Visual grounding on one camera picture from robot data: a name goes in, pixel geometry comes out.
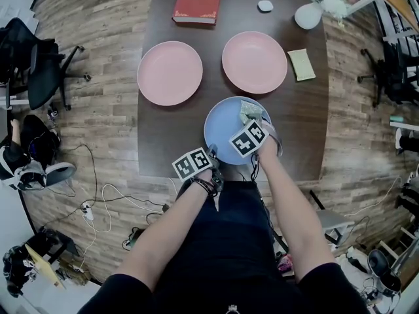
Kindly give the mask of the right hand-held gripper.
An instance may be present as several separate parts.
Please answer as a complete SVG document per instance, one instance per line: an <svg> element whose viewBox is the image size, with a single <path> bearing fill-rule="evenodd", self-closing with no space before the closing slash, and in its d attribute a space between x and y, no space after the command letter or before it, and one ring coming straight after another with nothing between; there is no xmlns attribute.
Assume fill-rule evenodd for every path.
<svg viewBox="0 0 419 314"><path fill-rule="evenodd" d="M281 156L282 142L275 128L264 118L249 119L245 126L230 138L229 143L242 158L245 158L256 153L268 136L275 140L277 155Z"/></svg>

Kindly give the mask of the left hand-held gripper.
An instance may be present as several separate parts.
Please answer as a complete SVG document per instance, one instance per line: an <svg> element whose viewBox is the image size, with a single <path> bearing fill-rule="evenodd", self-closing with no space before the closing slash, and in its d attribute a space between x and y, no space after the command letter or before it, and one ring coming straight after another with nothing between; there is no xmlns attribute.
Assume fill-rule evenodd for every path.
<svg viewBox="0 0 419 314"><path fill-rule="evenodd" d="M183 183L176 202L197 213L209 201L219 212L215 197L223 190L224 179L219 171L216 144L211 144L207 151L198 148L187 152L172 166Z"/></svg>

